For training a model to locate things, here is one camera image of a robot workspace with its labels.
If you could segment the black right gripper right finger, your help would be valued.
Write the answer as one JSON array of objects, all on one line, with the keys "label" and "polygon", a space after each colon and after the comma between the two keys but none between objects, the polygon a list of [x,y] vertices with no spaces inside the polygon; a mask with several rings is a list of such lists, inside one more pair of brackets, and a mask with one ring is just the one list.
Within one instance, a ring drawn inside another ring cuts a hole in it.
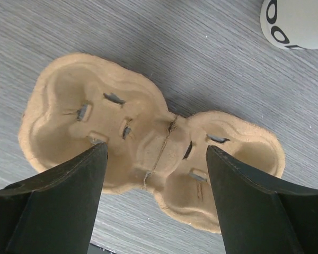
[{"label": "black right gripper right finger", "polygon": [[227,253],[318,253],[318,189],[247,165],[217,146],[206,161]]}]

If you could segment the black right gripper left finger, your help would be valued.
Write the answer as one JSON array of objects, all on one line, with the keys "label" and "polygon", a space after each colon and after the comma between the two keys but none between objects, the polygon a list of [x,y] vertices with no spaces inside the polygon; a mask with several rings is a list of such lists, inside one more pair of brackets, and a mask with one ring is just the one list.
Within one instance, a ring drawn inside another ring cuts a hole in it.
[{"label": "black right gripper left finger", "polygon": [[99,143],[0,189],[0,253],[87,253],[107,161]]}]

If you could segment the brown cardboard cup carrier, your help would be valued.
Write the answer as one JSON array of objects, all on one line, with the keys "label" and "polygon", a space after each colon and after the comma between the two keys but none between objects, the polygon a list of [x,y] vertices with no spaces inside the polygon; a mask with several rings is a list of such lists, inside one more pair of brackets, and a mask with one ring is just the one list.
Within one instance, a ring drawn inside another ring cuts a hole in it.
[{"label": "brown cardboard cup carrier", "polygon": [[171,218],[212,233],[220,226],[209,146],[278,178],[286,160],[268,130],[221,111],[174,114],[151,80],[87,53],[62,56],[41,72],[18,139],[38,172],[104,142],[105,193],[144,189]]}]

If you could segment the white paper cup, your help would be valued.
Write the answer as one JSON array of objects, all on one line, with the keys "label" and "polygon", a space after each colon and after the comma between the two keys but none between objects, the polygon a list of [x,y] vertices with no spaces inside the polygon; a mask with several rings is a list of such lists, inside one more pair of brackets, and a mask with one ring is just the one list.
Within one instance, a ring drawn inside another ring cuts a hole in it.
[{"label": "white paper cup", "polygon": [[318,49],[318,1],[264,0],[260,25],[265,38],[280,49]]}]

